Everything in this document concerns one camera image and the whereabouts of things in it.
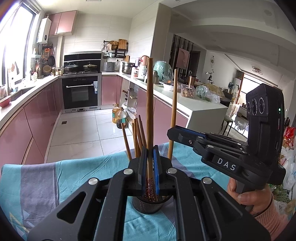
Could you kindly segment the pink sleeve right forearm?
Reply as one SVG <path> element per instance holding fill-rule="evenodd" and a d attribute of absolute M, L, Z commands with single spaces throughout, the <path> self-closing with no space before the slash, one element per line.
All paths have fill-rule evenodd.
<path fill-rule="evenodd" d="M 255 211 L 254 213 L 255 219 L 268 230 L 271 240 L 275 240 L 289 222 L 287 215 L 281 215 L 276 210 L 273 199 L 261 212 Z"/>

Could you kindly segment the right hand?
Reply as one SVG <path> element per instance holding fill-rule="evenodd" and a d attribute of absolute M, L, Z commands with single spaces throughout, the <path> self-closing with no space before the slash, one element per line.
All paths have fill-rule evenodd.
<path fill-rule="evenodd" d="M 230 178 L 227 185 L 227 193 L 239 204 L 252 206 L 249 213 L 253 216 L 257 216 L 265 212 L 273 202 L 273 194 L 268 184 L 266 184 L 262 190 L 254 190 L 241 194 L 238 194 L 235 190 L 236 180 Z"/>

